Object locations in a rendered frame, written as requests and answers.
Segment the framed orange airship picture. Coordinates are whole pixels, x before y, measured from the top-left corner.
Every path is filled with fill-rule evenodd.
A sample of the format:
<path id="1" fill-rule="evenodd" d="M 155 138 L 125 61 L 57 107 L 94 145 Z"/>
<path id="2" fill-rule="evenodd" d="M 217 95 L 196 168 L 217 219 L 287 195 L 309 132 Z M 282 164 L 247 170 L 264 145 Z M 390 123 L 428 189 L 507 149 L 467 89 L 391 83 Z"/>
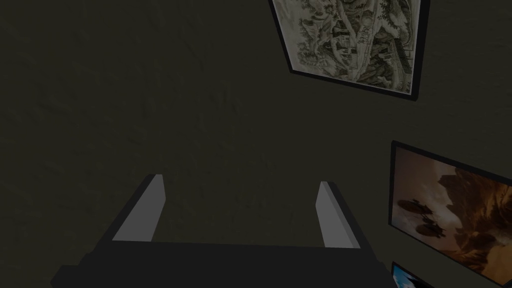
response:
<path id="1" fill-rule="evenodd" d="M 390 226 L 512 288 L 512 179 L 396 140 L 389 172 Z"/>

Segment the framed blue picture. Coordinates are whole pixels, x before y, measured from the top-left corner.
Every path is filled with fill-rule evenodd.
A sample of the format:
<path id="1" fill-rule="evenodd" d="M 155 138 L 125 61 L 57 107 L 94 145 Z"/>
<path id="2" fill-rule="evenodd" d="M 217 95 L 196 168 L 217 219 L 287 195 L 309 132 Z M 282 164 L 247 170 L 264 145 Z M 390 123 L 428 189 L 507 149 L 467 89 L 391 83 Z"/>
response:
<path id="1" fill-rule="evenodd" d="M 391 265 L 391 273 L 397 288 L 434 288 L 394 261 Z"/>

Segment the framed landscape map picture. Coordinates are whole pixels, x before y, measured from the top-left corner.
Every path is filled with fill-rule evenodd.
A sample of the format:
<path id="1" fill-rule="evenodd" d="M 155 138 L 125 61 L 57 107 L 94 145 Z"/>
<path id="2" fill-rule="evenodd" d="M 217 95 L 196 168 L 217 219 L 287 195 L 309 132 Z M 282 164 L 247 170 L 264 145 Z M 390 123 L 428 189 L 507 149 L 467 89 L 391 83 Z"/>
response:
<path id="1" fill-rule="evenodd" d="M 419 97 L 431 0 L 267 0 L 288 70 Z"/>

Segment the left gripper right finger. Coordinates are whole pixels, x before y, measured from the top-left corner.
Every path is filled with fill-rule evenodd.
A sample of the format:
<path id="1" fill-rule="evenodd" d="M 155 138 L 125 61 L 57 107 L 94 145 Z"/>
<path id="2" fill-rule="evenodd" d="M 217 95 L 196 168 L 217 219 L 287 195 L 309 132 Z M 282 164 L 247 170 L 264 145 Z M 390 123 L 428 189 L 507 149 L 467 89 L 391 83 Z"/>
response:
<path id="1" fill-rule="evenodd" d="M 325 247 L 370 248 L 353 212 L 334 182 L 322 181 L 320 183 L 315 209 Z"/>

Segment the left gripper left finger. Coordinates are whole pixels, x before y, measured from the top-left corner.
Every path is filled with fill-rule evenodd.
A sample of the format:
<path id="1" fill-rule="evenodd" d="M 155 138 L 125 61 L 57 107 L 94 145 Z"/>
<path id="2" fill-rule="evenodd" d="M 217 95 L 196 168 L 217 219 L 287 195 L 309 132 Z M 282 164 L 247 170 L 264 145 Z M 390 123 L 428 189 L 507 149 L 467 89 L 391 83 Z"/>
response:
<path id="1" fill-rule="evenodd" d="M 166 202 L 162 174 L 148 174 L 103 234 L 100 242 L 150 242 Z"/>

